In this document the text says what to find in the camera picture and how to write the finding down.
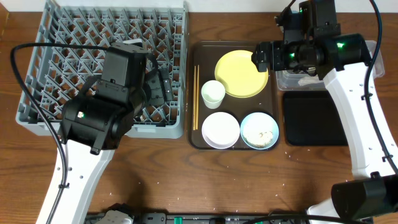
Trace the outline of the light blue bowl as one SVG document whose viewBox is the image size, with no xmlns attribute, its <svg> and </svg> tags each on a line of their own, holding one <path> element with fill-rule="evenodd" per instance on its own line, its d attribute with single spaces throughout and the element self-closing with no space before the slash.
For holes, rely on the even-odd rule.
<svg viewBox="0 0 398 224">
<path fill-rule="evenodd" d="M 279 140 L 279 125 L 276 120 L 267 113 L 255 112 L 247 115 L 241 122 L 240 126 L 241 137 L 244 143 L 255 150 L 271 150 Z M 258 148 L 250 146 L 243 138 L 243 133 L 246 131 L 271 131 L 273 133 L 273 139 L 270 144 L 266 147 Z"/>
</svg>

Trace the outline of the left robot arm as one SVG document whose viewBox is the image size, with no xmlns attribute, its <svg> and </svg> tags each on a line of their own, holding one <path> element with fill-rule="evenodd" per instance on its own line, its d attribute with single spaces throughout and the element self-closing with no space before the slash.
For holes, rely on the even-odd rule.
<svg viewBox="0 0 398 224">
<path fill-rule="evenodd" d="M 63 107 L 56 135 L 61 146 L 37 223 L 83 223 L 121 138 L 145 106 L 171 94 L 166 68 L 89 77 Z"/>
</svg>

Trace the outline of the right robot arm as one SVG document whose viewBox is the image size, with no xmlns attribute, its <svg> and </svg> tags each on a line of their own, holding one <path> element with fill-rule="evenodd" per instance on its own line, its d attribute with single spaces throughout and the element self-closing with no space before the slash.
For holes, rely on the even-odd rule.
<svg viewBox="0 0 398 224">
<path fill-rule="evenodd" d="M 257 44 L 260 72 L 313 67 L 332 97 L 348 142 L 354 180 L 335 184 L 331 197 L 307 209 L 311 223 L 354 221 L 397 211 L 397 144 L 372 77 L 376 54 L 360 34 Z"/>
</svg>

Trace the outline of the pale green plastic cup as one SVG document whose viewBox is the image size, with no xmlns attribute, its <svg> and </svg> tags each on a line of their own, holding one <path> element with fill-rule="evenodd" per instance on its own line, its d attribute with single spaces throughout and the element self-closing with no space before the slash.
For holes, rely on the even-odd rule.
<svg viewBox="0 0 398 224">
<path fill-rule="evenodd" d="M 201 88 L 201 96 L 209 109 L 217 109 L 221 105 L 225 94 L 224 85 L 217 80 L 210 80 Z"/>
</svg>

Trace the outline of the rice leftovers pile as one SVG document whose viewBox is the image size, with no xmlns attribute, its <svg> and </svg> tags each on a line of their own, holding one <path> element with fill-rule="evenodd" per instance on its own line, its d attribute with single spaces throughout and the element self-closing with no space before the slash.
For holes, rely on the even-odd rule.
<svg viewBox="0 0 398 224">
<path fill-rule="evenodd" d="M 273 139 L 271 131 L 246 131 L 243 133 L 244 140 L 253 147 L 263 148 L 271 143 Z"/>
</svg>

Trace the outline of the white pink shallow bowl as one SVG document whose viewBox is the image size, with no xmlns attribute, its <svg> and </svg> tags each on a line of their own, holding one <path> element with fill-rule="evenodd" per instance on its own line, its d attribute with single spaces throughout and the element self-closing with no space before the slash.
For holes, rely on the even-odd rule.
<svg viewBox="0 0 398 224">
<path fill-rule="evenodd" d="M 204 120 L 201 134 L 205 142 L 212 148 L 227 149 L 238 141 L 240 126 L 233 115 L 216 112 Z"/>
</svg>

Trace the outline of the white napkin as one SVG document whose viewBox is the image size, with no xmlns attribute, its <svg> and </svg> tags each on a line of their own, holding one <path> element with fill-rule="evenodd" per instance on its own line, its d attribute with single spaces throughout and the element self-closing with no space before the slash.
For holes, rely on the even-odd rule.
<svg viewBox="0 0 398 224">
<path fill-rule="evenodd" d="M 300 86 L 312 85 L 323 83 L 323 80 L 320 80 L 317 76 L 315 77 L 303 77 L 298 81 Z"/>
</svg>

